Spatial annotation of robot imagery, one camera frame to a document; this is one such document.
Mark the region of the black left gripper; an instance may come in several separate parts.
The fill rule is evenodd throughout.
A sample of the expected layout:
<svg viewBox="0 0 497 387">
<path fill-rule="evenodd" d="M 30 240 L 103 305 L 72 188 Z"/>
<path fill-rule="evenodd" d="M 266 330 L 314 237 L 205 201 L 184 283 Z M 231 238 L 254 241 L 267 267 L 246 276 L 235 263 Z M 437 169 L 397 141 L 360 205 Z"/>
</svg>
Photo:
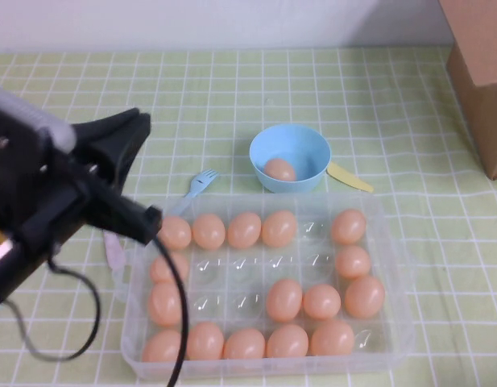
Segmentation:
<svg viewBox="0 0 497 387">
<path fill-rule="evenodd" d="M 76 159 L 115 193 L 121 194 L 135 157 L 151 132 L 151 116 L 139 108 L 86 123 L 74 123 Z"/>
</svg>

